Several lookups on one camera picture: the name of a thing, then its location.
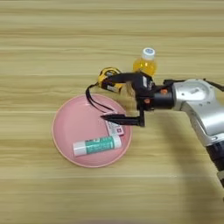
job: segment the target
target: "black cable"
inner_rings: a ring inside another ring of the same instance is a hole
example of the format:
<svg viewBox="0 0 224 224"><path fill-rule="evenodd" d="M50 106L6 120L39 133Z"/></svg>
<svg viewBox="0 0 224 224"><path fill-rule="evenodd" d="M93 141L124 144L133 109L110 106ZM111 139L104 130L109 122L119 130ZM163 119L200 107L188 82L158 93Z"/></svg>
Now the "black cable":
<svg viewBox="0 0 224 224"><path fill-rule="evenodd" d="M94 103L96 103L97 105L99 105L99 106L101 106L101 107L103 107L103 108L105 108L105 109L114 111L112 108L109 108L109 107L107 107L107 106L105 106L105 105L99 103L98 101L95 101L95 100L92 98L92 96L91 96L91 94L90 94L90 88L97 87L97 86L99 86L99 83L98 83L98 82L96 82L95 84L92 84L92 85L90 85L90 86L87 87L87 90L86 90L87 101L88 101L93 107L95 107L96 109L100 110L102 113L106 113L106 112L103 111L103 110L101 110L101 109L99 109L99 108L97 108L97 107L94 105Z"/></svg>

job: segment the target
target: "green label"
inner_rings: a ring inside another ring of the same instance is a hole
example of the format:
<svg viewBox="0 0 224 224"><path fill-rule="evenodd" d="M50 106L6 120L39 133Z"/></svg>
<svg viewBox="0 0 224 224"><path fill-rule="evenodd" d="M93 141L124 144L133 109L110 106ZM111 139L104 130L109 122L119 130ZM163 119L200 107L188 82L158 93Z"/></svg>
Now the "green label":
<svg viewBox="0 0 224 224"><path fill-rule="evenodd" d="M86 141L87 154L98 151L106 151L115 148L115 142L112 136L106 136Z"/></svg>

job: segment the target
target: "wooden table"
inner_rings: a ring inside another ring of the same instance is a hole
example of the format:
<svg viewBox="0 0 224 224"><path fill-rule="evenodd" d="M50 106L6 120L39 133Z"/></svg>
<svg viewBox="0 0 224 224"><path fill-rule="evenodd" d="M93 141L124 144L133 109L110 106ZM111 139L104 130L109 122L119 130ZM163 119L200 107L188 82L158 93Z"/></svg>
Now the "wooden table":
<svg viewBox="0 0 224 224"><path fill-rule="evenodd" d="M223 84L224 2L0 1L1 224L223 223L223 189L185 114L148 113L126 155L101 169L71 164L53 144L61 104L104 67L130 71L146 46L157 83Z"/></svg>

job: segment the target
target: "white bottle cap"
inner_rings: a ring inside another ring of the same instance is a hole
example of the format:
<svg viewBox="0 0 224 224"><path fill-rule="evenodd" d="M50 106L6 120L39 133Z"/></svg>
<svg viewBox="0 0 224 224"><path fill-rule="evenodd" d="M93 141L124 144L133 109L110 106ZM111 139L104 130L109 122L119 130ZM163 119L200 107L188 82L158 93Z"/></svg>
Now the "white bottle cap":
<svg viewBox="0 0 224 224"><path fill-rule="evenodd" d="M87 155L87 148L85 142L74 143L73 154L75 157Z"/></svg>
<svg viewBox="0 0 224 224"><path fill-rule="evenodd" d="M119 136L112 136L115 142L115 149L122 147L122 141Z"/></svg>
<svg viewBox="0 0 224 224"><path fill-rule="evenodd" d="M155 50L150 47L146 47L143 49L142 58L145 60L154 60L155 58Z"/></svg>

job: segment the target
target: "bottle cap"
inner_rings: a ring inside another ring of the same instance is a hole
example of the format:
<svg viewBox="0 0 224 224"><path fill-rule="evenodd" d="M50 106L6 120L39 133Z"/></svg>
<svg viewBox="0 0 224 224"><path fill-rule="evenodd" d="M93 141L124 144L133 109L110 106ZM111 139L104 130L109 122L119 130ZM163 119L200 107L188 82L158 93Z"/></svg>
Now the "bottle cap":
<svg viewBox="0 0 224 224"><path fill-rule="evenodd" d="M143 49L142 58L145 60L154 60L155 58L155 50L150 47L146 47Z"/></svg>
<svg viewBox="0 0 224 224"><path fill-rule="evenodd" d="M122 141L119 136L113 136L114 142L115 142L115 148L121 148L122 147Z"/></svg>

